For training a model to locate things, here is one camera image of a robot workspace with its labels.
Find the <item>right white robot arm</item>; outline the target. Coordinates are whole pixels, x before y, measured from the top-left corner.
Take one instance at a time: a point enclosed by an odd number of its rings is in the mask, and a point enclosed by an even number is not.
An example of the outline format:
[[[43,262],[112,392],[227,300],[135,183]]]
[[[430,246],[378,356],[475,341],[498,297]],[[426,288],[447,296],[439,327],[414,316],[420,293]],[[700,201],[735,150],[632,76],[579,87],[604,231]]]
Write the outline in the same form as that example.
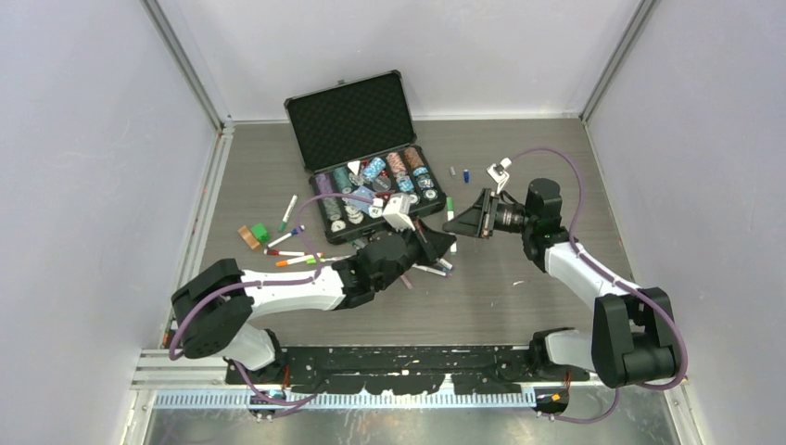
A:
[[[497,232],[520,235],[525,256],[567,286],[592,311],[592,330],[537,332],[529,368],[553,380],[567,365],[596,374],[609,388],[660,385],[680,380],[682,341],[675,334],[670,298],[659,287],[642,288],[599,264],[562,224],[560,186],[530,182],[526,199],[485,188],[475,203],[444,223],[454,235],[488,239]]]

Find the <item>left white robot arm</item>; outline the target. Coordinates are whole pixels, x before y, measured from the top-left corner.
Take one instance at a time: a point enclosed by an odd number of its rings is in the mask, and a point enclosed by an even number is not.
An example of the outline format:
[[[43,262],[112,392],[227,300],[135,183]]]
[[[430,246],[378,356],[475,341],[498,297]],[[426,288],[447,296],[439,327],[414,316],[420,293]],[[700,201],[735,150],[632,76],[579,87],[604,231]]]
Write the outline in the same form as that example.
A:
[[[417,222],[412,230],[382,235],[314,271],[263,273],[243,270],[232,258],[216,261],[171,295],[177,329],[169,357],[222,357],[243,365],[261,383],[274,383],[285,369],[280,344],[271,330],[251,321],[282,312],[357,308],[413,266],[438,264],[455,240]]]

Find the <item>pink marker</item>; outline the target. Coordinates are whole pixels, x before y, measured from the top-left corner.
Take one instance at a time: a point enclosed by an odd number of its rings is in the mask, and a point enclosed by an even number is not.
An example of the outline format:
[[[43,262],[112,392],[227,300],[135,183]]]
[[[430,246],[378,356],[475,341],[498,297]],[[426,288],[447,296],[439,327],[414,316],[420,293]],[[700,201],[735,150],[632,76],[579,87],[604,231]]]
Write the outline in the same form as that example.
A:
[[[409,290],[413,289],[411,281],[405,275],[402,275],[399,279]]]

